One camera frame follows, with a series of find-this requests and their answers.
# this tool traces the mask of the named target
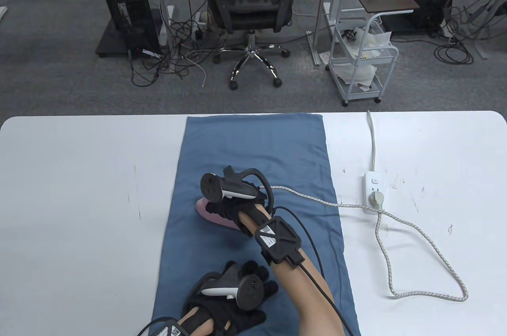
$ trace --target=hand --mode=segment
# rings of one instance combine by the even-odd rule
[[[183,314],[198,308],[196,311],[194,310],[194,313],[198,315],[199,319],[194,319],[190,316],[181,323],[189,334],[208,319],[213,320],[213,330],[217,336],[234,336],[266,321],[266,313],[258,308],[244,311],[239,308],[236,299],[226,299],[225,296],[205,296],[201,294],[203,285],[212,280],[221,278],[234,265],[237,265],[234,261],[227,262],[223,273],[206,274],[192,289],[183,305]],[[270,296],[277,293],[278,284],[274,281],[268,281],[269,272],[264,266],[259,266],[255,261],[248,261],[241,266],[238,271],[239,280],[254,274],[263,285],[264,294],[257,307],[264,303],[266,299],[270,298]]]
[[[256,209],[256,206],[257,208],[264,208],[267,196],[265,193],[261,192],[259,187],[256,187],[251,183],[249,184],[257,189],[257,197],[255,199],[229,199],[225,197],[218,203],[208,202],[208,204],[206,204],[206,211],[208,213],[219,215],[227,220],[231,220],[239,229],[241,229],[241,231],[243,231],[243,233],[251,236],[251,231],[249,231],[248,227],[243,224],[239,218],[239,213],[252,214],[252,212]]]

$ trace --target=forearm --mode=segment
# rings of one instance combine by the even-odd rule
[[[257,204],[257,208],[267,217],[270,217],[260,204]],[[244,213],[239,214],[239,219],[252,234],[255,233],[258,227],[252,219]],[[304,251],[300,249],[299,252],[305,258],[303,266],[329,298],[333,300],[328,284],[322,275]],[[321,336],[344,334],[340,318],[301,268],[293,269],[288,262],[282,262],[281,264],[272,263],[271,269],[299,312],[301,318],[300,334]]]

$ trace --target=black glove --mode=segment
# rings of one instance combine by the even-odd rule
[[[255,204],[262,204],[265,206],[266,199],[268,198],[264,192],[262,192],[259,187],[255,186],[252,183],[248,183],[243,181],[244,183],[249,184],[252,187],[257,189],[257,197],[255,199],[240,199],[240,198],[226,198],[224,197],[218,203],[209,202],[206,204],[206,211],[209,213],[216,213],[217,215],[226,218],[228,220],[234,221],[234,224],[243,231],[243,233],[248,236],[252,236],[248,228],[244,226],[239,220],[239,212],[246,213],[248,216],[252,218],[258,225],[266,222],[266,217],[259,212],[259,210],[255,207]]]
[[[268,281],[269,272],[264,266],[259,266],[255,261],[248,261],[243,266],[237,266],[236,262],[229,261],[223,271],[220,273],[206,274],[194,286],[190,292],[185,304],[183,305],[182,316],[194,307],[198,307],[198,311],[186,319],[181,326],[191,334],[199,325],[208,319],[214,321],[214,336],[234,336],[240,332],[260,325],[266,321],[266,313],[260,309],[252,309],[244,311],[240,309],[236,299],[226,299],[225,296],[205,296],[201,294],[203,286],[212,280],[218,280],[227,273],[229,269],[236,269],[238,279],[246,278],[254,274],[255,280],[262,285],[261,290],[264,291],[262,298],[259,300],[259,305],[264,303],[266,299],[273,296],[278,291],[278,284],[275,281]],[[226,330],[226,324],[230,321],[230,327]]]

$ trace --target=cart wheel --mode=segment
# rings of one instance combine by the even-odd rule
[[[275,88],[280,88],[282,86],[282,79],[281,78],[273,79],[273,86]]]

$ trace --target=blue towel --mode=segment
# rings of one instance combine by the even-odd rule
[[[153,318],[179,318],[192,286],[204,274],[222,271],[228,260],[256,260],[266,265],[253,238],[208,222],[195,211],[195,203],[202,196],[199,186],[202,175],[211,172],[223,176],[223,169],[228,165],[237,172],[257,168],[272,186],[289,186],[336,203],[322,116],[189,117],[162,246]],[[255,177],[246,180],[260,184]],[[359,336],[337,208],[281,190],[275,190],[274,196],[275,205],[288,207],[305,224],[319,252],[337,307],[353,334]],[[297,231],[303,249],[318,269],[315,254],[301,226],[282,209],[277,215],[283,216]],[[267,321],[242,335],[298,334],[299,316],[282,287],[262,309],[268,314]]]

